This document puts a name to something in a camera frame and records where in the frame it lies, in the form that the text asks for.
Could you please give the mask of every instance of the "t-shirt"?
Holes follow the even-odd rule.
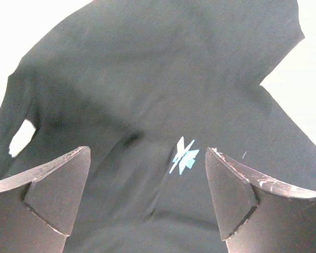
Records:
[[[36,132],[6,174],[87,145],[64,252],[227,252],[208,147],[316,190],[316,146],[260,86],[303,38],[296,0],[93,1],[9,77]]]

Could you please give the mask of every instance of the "blue and white graphic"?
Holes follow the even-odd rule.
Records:
[[[185,169],[185,167],[188,167],[189,169],[192,168],[192,166],[195,163],[195,157],[199,153],[199,149],[196,150],[190,150],[191,146],[193,145],[194,140],[191,141],[191,143],[185,148],[184,145],[184,137],[181,137],[178,144],[177,144],[177,154],[175,155],[172,162],[174,162],[174,165],[170,169],[170,174],[174,170],[174,168],[179,163],[179,175],[181,175]]]

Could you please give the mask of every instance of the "white background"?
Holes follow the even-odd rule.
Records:
[[[20,59],[47,32],[90,0],[0,1],[0,105],[7,77]],[[316,0],[299,0],[305,39],[294,48],[262,85],[316,144]],[[25,121],[12,141],[16,155],[34,132]]]

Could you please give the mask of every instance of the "black fabric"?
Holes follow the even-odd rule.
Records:
[[[15,71],[33,80],[26,118],[37,130],[4,172],[91,148],[64,252],[227,252],[207,147],[316,190],[316,146],[260,86],[303,38],[296,0],[93,1]],[[200,151],[169,174],[181,137]]]

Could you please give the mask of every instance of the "black cloth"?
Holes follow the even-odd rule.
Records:
[[[93,1],[9,77],[0,150],[25,118],[36,132],[0,176],[87,145],[64,252],[227,252],[207,147],[316,190],[316,146],[260,86],[303,38],[296,0]],[[181,137],[199,153],[169,174]]]

